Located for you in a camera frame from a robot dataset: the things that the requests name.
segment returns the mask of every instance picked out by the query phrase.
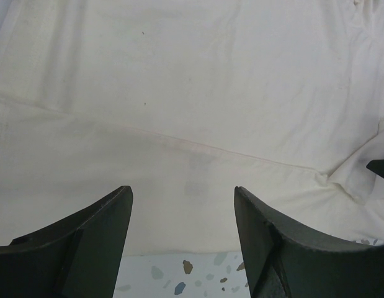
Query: black object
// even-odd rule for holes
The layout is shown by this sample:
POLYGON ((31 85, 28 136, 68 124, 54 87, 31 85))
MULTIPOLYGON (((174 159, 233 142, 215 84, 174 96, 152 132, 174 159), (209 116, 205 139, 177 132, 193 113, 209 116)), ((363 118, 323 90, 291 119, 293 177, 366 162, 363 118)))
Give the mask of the black object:
POLYGON ((0 246, 0 298, 113 296, 133 194, 120 187, 93 205, 0 246))
POLYGON ((373 171, 384 179, 384 160, 372 160, 368 163, 367 169, 373 171))
POLYGON ((253 298, 384 298, 384 245, 313 230, 237 187, 234 208, 253 298))

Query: white garment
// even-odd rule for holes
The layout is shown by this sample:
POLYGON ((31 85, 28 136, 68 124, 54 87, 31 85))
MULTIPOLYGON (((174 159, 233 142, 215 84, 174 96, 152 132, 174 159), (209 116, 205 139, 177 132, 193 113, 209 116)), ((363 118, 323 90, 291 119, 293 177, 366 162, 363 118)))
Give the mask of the white garment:
POLYGON ((13 0, 0 242, 123 184, 128 254, 237 250, 236 185, 323 232, 384 240, 384 200, 357 205, 326 178, 384 117, 384 1, 369 3, 13 0))

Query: black plastic part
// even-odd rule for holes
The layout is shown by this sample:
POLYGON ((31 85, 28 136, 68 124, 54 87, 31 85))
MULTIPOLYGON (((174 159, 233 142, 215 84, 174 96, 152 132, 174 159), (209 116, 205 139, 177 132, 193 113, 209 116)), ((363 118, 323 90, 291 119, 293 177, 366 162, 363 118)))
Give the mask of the black plastic part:
POLYGON ((113 297, 132 211, 120 187, 93 205, 0 246, 0 298, 113 297))
POLYGON ((384 245, 321 233, 244 188, 234 207, 251 297, 384 298, 384 245))
POLYGON ((373 171, 384 179, 384 160, 372 160, 368 163, 367 169, 373 171))

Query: speckled floor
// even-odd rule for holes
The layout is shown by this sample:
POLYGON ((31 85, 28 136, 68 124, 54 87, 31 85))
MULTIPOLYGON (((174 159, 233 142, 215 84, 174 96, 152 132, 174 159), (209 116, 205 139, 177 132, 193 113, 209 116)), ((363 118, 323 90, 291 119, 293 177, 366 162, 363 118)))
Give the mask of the speckled floor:
POLYGON ((249 297, 241 252, 129 256, 114 298, 249 297))

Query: brown speckle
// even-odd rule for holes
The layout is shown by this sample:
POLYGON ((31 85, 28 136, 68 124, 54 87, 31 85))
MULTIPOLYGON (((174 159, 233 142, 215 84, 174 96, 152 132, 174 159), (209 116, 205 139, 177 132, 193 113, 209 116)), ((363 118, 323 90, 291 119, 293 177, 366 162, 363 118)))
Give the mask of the brown speckle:
POLYGON ((184 260, 183 264, 184 264, 185 274, 190 274, 193 270, 193 265, 189 261, 186 261, 186 260, 184 260))
POLYGON ((244 269, 246 269, 246 267, 244 266, 244 262, 242 262, 242 263, 240 264, 240 266, 238 266, 238 268, 236 269, 236 271, 241 271, 241 270, 244 270, 244 269))

